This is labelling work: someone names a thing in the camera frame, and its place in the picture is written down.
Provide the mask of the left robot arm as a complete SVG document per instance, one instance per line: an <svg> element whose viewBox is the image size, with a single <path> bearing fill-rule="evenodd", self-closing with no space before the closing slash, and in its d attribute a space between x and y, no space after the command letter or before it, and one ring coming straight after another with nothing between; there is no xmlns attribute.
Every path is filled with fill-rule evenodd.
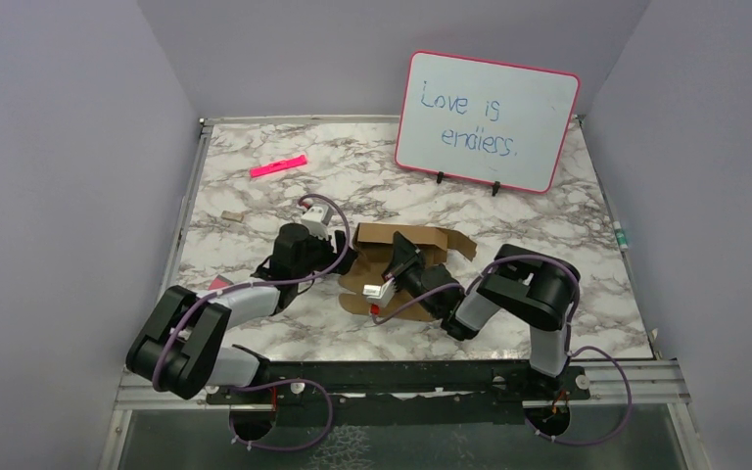
<svg viewBox="0 0 752 470"><path fill-rule="evenodd" d="M151 381L155 391L186 400L209 385L231 385L240 399L260 400L269 379L261 357L243 347L224 347L225 333L282 312L303 283L348 272L355 259L349 238L348 228L322 237L305 223L287 223L246 281L202 294L169 287L131 345L127 370Z"/></svg>

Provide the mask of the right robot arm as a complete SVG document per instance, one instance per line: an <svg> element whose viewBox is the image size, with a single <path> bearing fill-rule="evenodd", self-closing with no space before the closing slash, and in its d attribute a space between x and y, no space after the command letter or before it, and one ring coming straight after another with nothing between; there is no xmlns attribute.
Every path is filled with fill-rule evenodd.
<svg viewBox="0 0 752 470"><path fill-rule="evenodd" d="M362 290L373 322L382 324L412 306L421 306L457 341L475 338L504 310L530 327L528 390L548 399L565 384L570 361L571 320L580 302L580 272L560 258L504 244L469 286L462 286L438 263L429 265L422 250L396 233L383 283ZM411 300L378 319L376 310L397 292Z"/></svg>

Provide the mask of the brown cardboard box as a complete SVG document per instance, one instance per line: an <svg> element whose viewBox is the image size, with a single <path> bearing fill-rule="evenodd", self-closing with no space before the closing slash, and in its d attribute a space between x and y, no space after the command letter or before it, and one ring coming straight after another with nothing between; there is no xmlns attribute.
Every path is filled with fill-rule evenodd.
<svg viewBox="0 0 752 470"><path fill-rule="evenodd" d="M456 251L471 261L477 244L451 229L361 222L352 237L357 258L339 279L346 292L342 308L358 315L381 317L427 292L456 280L448 271L447 255Z"/></svg>

